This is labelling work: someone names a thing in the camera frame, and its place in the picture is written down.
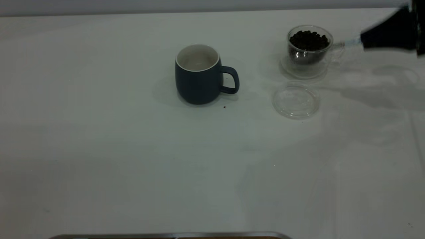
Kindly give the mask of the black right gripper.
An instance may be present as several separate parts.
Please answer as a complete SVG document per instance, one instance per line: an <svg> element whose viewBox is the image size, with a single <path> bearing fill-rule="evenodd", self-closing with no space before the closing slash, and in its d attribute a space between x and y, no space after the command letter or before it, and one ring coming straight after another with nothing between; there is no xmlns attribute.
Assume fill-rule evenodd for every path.
<svg viewBox="0 0 425 239"><path fill-rule="evenodd" d="M417 56L425 54L425 1L412 0L409 7L400 7L386 19L363 30L360 38L365 49L416 50ZM417 40L412 13L416 18Z"/></svg>

